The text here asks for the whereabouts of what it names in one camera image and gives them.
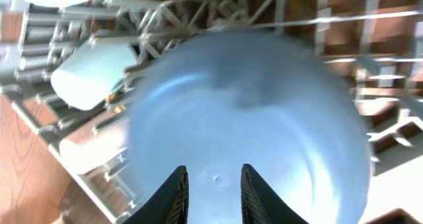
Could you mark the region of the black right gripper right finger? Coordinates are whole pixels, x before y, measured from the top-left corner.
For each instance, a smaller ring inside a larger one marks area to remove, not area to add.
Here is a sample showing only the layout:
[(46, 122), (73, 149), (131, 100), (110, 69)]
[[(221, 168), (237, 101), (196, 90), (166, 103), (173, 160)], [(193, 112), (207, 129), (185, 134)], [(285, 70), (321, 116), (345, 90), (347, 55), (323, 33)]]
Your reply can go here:
[(250, 164), (241, 171), (243, 224), (307, 224)]

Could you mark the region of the wooden chopstick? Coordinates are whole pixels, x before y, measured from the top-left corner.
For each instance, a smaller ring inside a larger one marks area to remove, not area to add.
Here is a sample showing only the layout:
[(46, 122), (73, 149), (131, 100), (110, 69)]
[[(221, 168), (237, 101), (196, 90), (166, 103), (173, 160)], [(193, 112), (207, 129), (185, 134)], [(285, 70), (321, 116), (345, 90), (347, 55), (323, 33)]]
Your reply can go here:
[(124, 93), (113, 93), (105, 98), (104, 108), (107, 112), (119, 114), (126, 110), (126, 102)]

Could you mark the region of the pink cup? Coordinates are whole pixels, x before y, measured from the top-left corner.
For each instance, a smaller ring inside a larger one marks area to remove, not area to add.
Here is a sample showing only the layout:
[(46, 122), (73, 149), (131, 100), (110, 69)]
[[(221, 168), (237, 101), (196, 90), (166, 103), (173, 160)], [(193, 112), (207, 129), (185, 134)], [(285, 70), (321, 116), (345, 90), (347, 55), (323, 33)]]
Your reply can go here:
[(96, 125), (111, 117), (111, 114), (102, 113), (60, 141), (59, 153), (72, 172), (85, 174), (127, 148), (127, 119), (104, 131), (95, 131)]

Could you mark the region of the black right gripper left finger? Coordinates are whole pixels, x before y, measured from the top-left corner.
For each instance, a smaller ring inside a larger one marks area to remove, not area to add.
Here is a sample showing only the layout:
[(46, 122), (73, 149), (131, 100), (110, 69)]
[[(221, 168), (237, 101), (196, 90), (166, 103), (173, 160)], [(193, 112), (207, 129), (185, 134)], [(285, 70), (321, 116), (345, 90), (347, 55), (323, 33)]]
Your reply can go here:
[(124, 224), (187, 224), (188, 209), (188, 173), (179, 166)]

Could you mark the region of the grey dishwasher rack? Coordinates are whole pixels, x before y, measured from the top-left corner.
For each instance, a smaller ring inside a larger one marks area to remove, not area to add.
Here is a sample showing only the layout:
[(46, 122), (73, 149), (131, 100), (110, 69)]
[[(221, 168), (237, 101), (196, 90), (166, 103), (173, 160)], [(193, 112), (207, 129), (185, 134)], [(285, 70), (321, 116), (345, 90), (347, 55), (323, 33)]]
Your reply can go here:
[[(118, 29), (114, 33), (84, 34), (82, 39), (70, 36), (66, 41), (51, 41), (47, 46), (29, 44), (22, 46), (24, 55), (47, 55), (49, 62), (36, 68), (17, 71), (1, 81), (1, 90), (14, 103), (15, 109), (32, 131), (48, 143), (49, 150), (59, 155), (59, 143), (65, 136), (106, 112), (105, 99), (91, 110), (78, 110), (64, 102), (52, 88), (50, 77), (70, 55), (84, 43), (96, 45), (128, 44), (137, 54), (137, 63), (122, 73), (122, 79), (113, 93), (124, 93), (124, 101), (131, 109), (137, 96), (139, 82), (147, 75), (151, 64), (165, 53), (198, 36), (232, 30), (261, 30), (277, 37), (289, 36), (312, 49), (329, 71), (347, 87), (352, 101), (357, 104), (366, 99), (363, 93), (365, 79), (378, 80), (381, 84), (395, 80), (394, 69), (387, 66), (388, 57), (380, 57), (371, 50), (370, 40), (375, 23), (382, 19), (419, 17), (422, 0), (416, 0), (414, 9), (383, 13), (381, 0), (361, 0), (348, 13), (336, 15), (329, 0), (307, 0), (316, 4), (305, 16), (299, 14), (302, 0), (99, 0), (97, 7), (84, 5), (61, 8), (56, 14), (34, 14), (29, 22), (42, 26), (51, 23), (82, 23), (86, 19), (113, 19)], [(95, 131), (127, 119), (131, 110), (106, 119), (95, 126)], [(367, 141), (379, 134), (368, 130)], [(81, 175), (76, 179), (109, 220), (124, 223), (144, 204), (138, 192), (127, 148), (120, 153), (122, 162), (106, 175), (119, 179), (122, 171), (133, 177), (135, 184), (128, 186), (119, 180), (119, 189), (129, 199), (129, 207), (121, 212), (101, 196), (92, 184)], [(371, 151), (371, 175), (379, 172)]]

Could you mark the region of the light blue cup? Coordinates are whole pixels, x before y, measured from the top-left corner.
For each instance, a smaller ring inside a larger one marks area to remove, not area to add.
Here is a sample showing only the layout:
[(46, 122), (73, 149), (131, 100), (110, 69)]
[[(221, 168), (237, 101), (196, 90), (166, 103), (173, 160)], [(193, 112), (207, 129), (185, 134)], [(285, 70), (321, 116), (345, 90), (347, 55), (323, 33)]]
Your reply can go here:
[(50, 77), (52, 88), (68, 105), (91, 110), (110, 95), (122, 73), (137, 63), (137, 54), (128, 44), (82, 44)]

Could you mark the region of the dark blue plate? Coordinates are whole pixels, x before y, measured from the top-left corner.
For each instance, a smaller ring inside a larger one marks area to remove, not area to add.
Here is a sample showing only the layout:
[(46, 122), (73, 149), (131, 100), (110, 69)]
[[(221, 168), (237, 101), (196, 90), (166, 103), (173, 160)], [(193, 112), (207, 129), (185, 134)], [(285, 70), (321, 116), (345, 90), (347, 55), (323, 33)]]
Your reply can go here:
[(143, 204), (179, 166), (189, 223), (241, 222), (251, 165), (309, 223), (357, 223), (371, 151), (346, 85), (289, 36), (232, 30), (190, 39), (151, 64), (128, 144)]

